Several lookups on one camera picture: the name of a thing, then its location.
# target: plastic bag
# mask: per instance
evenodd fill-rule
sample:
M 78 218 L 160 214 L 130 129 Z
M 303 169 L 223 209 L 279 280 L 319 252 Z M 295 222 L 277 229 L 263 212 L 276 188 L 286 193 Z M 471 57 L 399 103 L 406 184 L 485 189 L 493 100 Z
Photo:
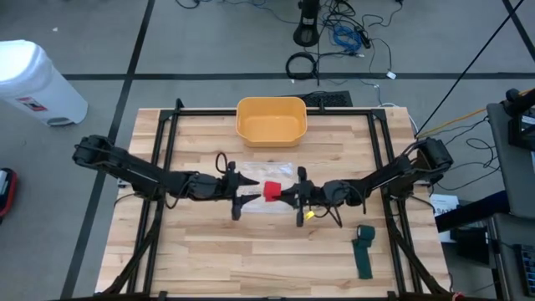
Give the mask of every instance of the plastic bag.
M 237 164 L 237 169 L 249 179 L 259 181 L 256 186 L 240 186 L 237 194 L 262 195 L 266 181 L 275 181 L 281 183 L 282 189 L 288 189 L 296 183 L 296 176 L 293 172 L 292 163 L 280 162 L 242 162 Z M 293 208 L 285 202 L 275 201 L 266 202 L 264 196 L 250 201 L 242 207 L 242 212 L 253 213 L 286 213 L 293 212 Z

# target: white trash can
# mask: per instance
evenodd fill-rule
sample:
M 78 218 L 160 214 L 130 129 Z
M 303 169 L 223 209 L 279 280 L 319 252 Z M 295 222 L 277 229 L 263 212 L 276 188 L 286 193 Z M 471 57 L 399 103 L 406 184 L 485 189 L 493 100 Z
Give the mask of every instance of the white trash can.
M 0 99 L 46 125 L 80 123 L 88 104 L 39 45 L 0 42 Z

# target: floor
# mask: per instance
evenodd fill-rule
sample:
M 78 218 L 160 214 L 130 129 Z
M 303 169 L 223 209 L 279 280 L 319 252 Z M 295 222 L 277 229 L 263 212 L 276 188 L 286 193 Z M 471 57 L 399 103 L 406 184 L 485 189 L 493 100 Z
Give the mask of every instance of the floor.
M 394 0 L 350 2 L 358 16 L 388 16 L 397 9 Z M 60 297 L 88 208 L 96 212 L 84 256 L 76 257 L 83 261 L 79 261 L 74 295 L 94 292 L 117 187 L 114 179 L 106 178 L 103 189 L 94 190 L 95 172 L 73 164 L 73 146 L 82 136 L 109 135 L 126 147 L 139 108 L 171 107 L 176 98 L 187 107 L 228 107 L 249 95 L 349 90 L 355 106 L 378 105 L 375 89 L 358 77 L 378 84 L 383 102 L 408 107 L 421 126 L 507 16 L 504 3 L 517 2 L 406 0 L 391 26 L 369 29 L 372 37 L 391 47 L 392 72 L 398 79 L 372 79 L 388 68 L 388 52 L 377 43 L 372 74 L 368 74 L 370 50 L 363 50 L 364 58 L 327 58 L 321 70 L 332 81 L 322 80 L 318 87 L 312 80 L 294 82 L 285 77 L 286 60 L 302 50 L 291 38 L 294 25 L 252 5 L 213 1 L 185 10 L 172 0 L 0 0 L 0 40 L 23 38 L 40 44 L 89 102 L 86 120 L 65 128 L 42 126 L 0 102 L 0 166 L 13 168 L 21 178 L 16 204 L 0 227 L 3 299 Z M 284 20 L 295 21 L 296 4 L 271 0 L 266 7 Z M 504 26 L 427 130 L 501 101 L 510 88 L 533 87 L 535 53 L 528 46 L 532 48 L 529 40 L 535 39 L 535 19 L 529 17 L 534 13 L 533 1 L 518 9 L 516 24 L 509 21 Z M 523 38 L 518 28 L 525 28 Z M 320 46 L 322 52 L 336 50 L 326 38 Z M 308 65 L 296 61 L 293 67 L 306 70 Z M 453 135 L 445 133 L 441 138 L 449 140 Z M 477 126 L 448 145 L 457 164 L 491 157 L 488 150 L 467 147 L 465 140 L 471 137 L 492 144 L 489 126 Z M 446 174 L 441 184 L 456 188 L 486 173 L 481 165 L 469 165 Z M 502 178 L 495 173 L 454 191 L 437 187 L 436 193 L 477 200 L 502 188 Z M 83 230 L 90 225 L 86 219 Z M 83 249 L 79 244 L 78 251 Z M 470 293 L 492 283 L 487 268 L 465 262 L 449 247 L 446 259 L 455 290 Z M 474 295 L 492 296 L 492 288 Z

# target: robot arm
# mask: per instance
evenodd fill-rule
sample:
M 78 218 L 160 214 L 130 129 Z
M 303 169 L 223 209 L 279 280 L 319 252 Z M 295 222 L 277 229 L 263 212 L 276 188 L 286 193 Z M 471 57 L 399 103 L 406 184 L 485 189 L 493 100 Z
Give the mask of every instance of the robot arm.
M 417 151 L 415 159 L 409 155 Z M 344 179 L 315 186 L 307 179 L 304 167 L 298 168 L 299 183 L 284 191 L 275 191 L 273 198 L 298 209 L 297 225 L 303 225 L 303 207 L 338 207 L 363 205 L 371 192 L 382 186 L 389 189 L 395 198 L 407 198 L 412 194 L 413 184 L 425 180 L 434 184 L 453 164 L 453 160 L 441 140 L 428 138 L 407 147 L 388 165 L 379 168 L 363 179 Z
M 235 220 L 239 219 L 243 204 L 259 197 L 236 196 L 239 186 L 257 185 L 258 182 L 236 173 L 235 162 L 226 163 L 221 178 L 198 171 L 164 171 L 98 135 L 84 137 L 76 145 L 73 160 L 80 166 L 128 181 L 137 195 L 148 200 L 159 200 L 166 192 L 176 198 L 194 201 L 232 200 L 232 219 Z

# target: green object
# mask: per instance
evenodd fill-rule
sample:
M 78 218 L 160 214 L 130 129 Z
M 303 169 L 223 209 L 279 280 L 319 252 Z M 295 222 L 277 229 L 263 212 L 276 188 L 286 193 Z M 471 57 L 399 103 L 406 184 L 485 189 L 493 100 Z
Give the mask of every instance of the green object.
M 373 279 L 371 263 L 369 262 L 368 248 L 375 238 L 375 228 L 372 226 L 359 225 L 357 227 L 357 239 L 352 240 L 354 260 L 357 263 L 359 279 Z

